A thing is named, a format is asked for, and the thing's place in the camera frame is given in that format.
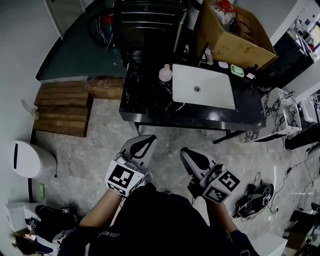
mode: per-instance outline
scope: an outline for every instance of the sink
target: sink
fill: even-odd
[[[194,66],[172,65],[172,99],[181,103],[236,109],[229,76]]]

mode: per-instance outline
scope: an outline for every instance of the transparent bottle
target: transparent bottle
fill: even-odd
[[[159,71],[159,79],[163,82],[168,82],[172,78],[172,71],[169,64],[165,64]]]

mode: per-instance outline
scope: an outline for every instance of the dark t-shirt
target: dark t-shirt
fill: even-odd
[[[59,256],[82,256],[88,243],[89,256],[257,255],[246,235],[237,230],[227,238],[209,227],[186,198],[158,192],[151,184],[127,198],[114,225],[77,227],[63,241]]]

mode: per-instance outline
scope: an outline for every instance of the tile floor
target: tile floor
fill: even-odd
[[[36,143],[51,152],[57,159],[57,178],[52,176],[34,179],[34,199],[51,207],[72,206],[79,214],[85,215],[107,190],[104,177],[122,145],[135,135],[129,124],[119,114],[117,100],[94,100],[86,138],[37,131]],[[195,147],[212,154],[215,159],[237,173],[240,185],[225,201],[230,213],[235,209],[236,200],[241,197],[248,183],[252,183],[257,172],[265,182],[275,184],[278,191],[283,185],[285,171],[303,160],[307,146],[292,151],[283,148],[283,140],[268,143],[241,144],[238,138],[217,145],[212,141],[225,135],[222,131],[198,130],[142,126],[142,134],[155,134],[157,147],[150,168],[153,183],[159,191],[170,190],[187,197],[192,196],[187,189],[190,177],[179,157],[182,147]],[[279,212],[271,214],[265,209],[251,220],[235,219],[238,228],[250,239],[262,233],[271,232],[282,236],[292,212],[299,207],[311,209],[310,203],[320,203],[320,182],[306,185],[310,177],[318,176],[319,155],[307,161],[309,172],[304,163],[295,167],[284,188],[275,195],[273,205]],[[40,199],[39,184],[45,186],[45,199]],[[208,221],[206,205],[198,198],[194,207]]]

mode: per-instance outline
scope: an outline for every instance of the black hair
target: black hair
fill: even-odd
[[[36,253],[34,245],[28,239],[24,239],[22,236],[15,236],[15,244],[24,255],[32,255]]]

